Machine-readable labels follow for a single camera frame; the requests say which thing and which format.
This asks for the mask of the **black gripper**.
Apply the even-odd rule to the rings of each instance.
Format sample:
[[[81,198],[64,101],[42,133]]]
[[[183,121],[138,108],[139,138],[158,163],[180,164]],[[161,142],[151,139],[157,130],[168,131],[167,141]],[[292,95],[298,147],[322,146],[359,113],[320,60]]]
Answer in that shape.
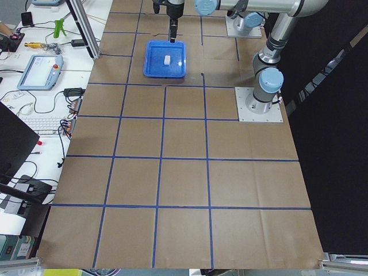
[[[170,42],[175,43],[178,30],[178,19],[183,16],[184,0],[167,0],[166,14],[170,19]]]

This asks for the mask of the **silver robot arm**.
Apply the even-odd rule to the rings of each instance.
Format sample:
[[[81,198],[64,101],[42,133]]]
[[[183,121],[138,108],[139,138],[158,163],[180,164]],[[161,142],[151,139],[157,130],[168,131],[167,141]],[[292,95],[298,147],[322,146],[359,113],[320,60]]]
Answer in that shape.
[[[269,35],[266,45],[253,58],[255,87],[246,99],[249,111],[265,114],[273,105],[273,98],[283,85],[283,74],[276,69],[281,52],[300,17],[319,12],[327,1],[194,1],[201,16],[216,10],[226,10],[227,16],[236,18],[244,12],[278,13],[279,16]]]
[[[259,27],[265,16],[260,12],[241,12],[235,13],[234,11],[229,11],[227,13],[227,19],[236,30],[251,29]]]

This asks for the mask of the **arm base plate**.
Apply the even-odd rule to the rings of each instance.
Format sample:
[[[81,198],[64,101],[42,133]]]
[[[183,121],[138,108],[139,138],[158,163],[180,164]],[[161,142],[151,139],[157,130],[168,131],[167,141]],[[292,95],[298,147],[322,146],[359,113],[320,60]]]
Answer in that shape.
[[[237,113],[240,122],[283,123],[277,95],[268,103],[257,101],[253,87],[235,87]]]
[[[242,37],[247,39],[260,39],[262,37],[260,26],[251,29],[236,30],[227,17],[225,17],[225,22],[228,37]]]

